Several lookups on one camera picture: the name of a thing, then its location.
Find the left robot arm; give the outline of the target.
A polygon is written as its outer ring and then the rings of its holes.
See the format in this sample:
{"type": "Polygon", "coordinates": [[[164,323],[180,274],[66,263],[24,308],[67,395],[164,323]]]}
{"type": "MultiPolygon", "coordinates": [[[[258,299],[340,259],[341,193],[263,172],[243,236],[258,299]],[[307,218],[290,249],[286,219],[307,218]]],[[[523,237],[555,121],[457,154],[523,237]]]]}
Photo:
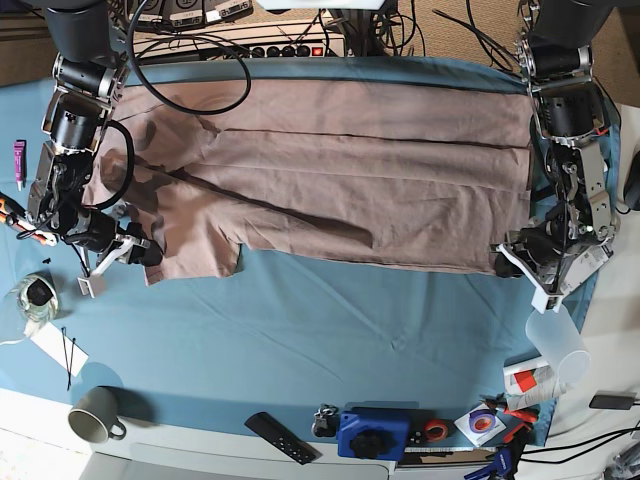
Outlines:
{"type": "Polygon", "coordinates": [[[599,140],[611,131],[593,75],[592,41],[617,1],[522,1],[516,44],[533,108],[534,146],[557,203],[542,218],[506,234],[495,270],[526,277],[531,304],[559,311],[566,296],[605,262],[618,230],[615,198],[599,140]]]}

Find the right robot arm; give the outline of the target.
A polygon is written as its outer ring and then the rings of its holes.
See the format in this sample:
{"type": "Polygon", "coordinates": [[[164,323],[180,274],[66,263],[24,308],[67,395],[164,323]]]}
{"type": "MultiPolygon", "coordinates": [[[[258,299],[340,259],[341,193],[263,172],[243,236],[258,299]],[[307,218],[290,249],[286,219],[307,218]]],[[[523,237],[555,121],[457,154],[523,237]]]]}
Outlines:
{"type": "Polygon", "coordinates": [[[97,297],[106,289],[104,273],[114,262],[151,266],[162,259],[159,245],[140,224],[121,228],[107,215],[128,190],[134,174],[135,151],[130,132],[114,120],[129,75],[128,57],[111,46],[109,6],[105,1],[41,1],[49,33],[58,50],[52,75],[51,101],[42,122],[48,139],[29,191],[28,235],[53,234],[78,251],[81,263],[98,256],[94,268],[78,279],[84,295],[97,297]],[[94,160],[108,129],[121,133],[126,145],[126,169],[119,189],[96,205],[83,202],[94,160]]]}

